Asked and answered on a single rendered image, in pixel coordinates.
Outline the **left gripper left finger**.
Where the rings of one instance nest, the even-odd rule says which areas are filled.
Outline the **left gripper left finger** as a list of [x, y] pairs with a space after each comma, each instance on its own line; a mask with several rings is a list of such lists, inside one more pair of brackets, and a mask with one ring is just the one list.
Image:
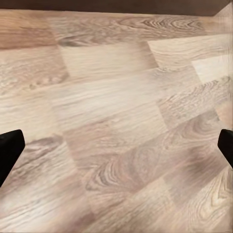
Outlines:
[[20, 129], [0, 134], [0, 187], [24, 148], [25, 141]]

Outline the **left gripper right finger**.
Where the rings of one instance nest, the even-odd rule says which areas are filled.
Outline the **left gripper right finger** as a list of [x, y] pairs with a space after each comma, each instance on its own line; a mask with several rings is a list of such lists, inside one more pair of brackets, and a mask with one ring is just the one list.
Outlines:
[[217, 146], [233, 168], [233, 131], [221, 129]]

